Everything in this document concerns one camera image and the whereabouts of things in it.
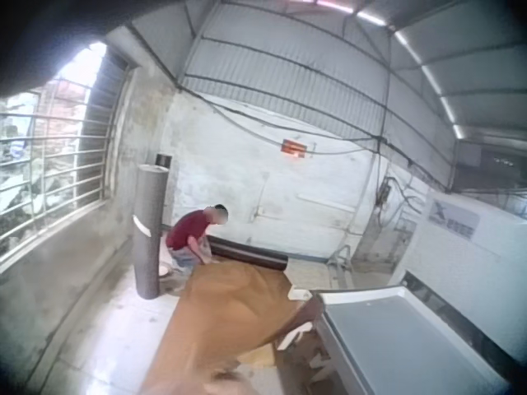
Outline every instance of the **window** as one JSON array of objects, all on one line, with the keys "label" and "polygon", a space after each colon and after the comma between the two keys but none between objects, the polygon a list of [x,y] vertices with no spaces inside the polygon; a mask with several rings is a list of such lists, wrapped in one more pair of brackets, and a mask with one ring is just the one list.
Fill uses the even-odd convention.
[{"label": "window", "polygon": [[45,86],[0,99],[0,262],[104,198],[127,69],[110,48],[95,43]]}]

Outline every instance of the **person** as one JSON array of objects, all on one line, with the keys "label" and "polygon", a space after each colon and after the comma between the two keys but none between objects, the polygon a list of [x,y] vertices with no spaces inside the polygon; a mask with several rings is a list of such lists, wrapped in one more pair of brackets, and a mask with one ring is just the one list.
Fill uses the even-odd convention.
[{"label": "person", "polygon": [[228,217],[229,213],[222,204],[181,217],[166,236],[166,247],[172,256],[174,269],[190,274],[195,266],[212,263],[205,230],[209,225],[226,224]]}]

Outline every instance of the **floor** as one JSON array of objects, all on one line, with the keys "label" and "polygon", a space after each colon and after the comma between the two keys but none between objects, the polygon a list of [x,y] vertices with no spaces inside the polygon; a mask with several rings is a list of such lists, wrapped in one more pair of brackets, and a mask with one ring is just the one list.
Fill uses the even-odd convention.
[{"label": "floor", "polygon": [[[161,250],[162,263],[170,255]],[[286,275],[299,288],[334,289],[336,282],[320,263],[290,260]],[[378,284],[384,278],[353,278],[353,283]],[[91,307],[76,324],[46,379],[44,395],[124,395],[139,390],[166,329],[183,284],[177,277],[161,280],[162,295],[143,300],[135,291],[133,267],[126,254],[105,279]],[[287,385],[277,368],[241,366],[260,395],[301,395]]]}]

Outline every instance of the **large upright roll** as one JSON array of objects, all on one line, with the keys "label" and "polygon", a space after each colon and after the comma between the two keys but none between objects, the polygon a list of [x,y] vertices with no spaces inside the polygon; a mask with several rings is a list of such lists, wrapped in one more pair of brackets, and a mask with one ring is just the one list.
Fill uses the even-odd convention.
[{"label": "large upright roll", "polygon": [[132,259],[139,296],[159,296],[159,243],[168,169],[140,165],[133,207]]}]

